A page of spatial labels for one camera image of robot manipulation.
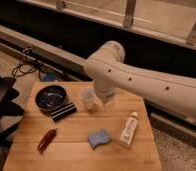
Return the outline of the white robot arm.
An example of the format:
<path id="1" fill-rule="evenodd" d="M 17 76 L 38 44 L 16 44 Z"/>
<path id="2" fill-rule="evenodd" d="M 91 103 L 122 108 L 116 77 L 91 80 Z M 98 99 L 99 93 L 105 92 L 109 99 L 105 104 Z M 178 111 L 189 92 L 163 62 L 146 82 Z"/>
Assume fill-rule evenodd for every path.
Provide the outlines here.
<path id="1" fill-rule="evenodd" d="M 84 72 L 94 81 L 97 97 L 107 104 L 119 87 L 171 113 L 196 121 L 196 79 L 124 64 L 125 50 L 107 41 L 85 61 Z"/>

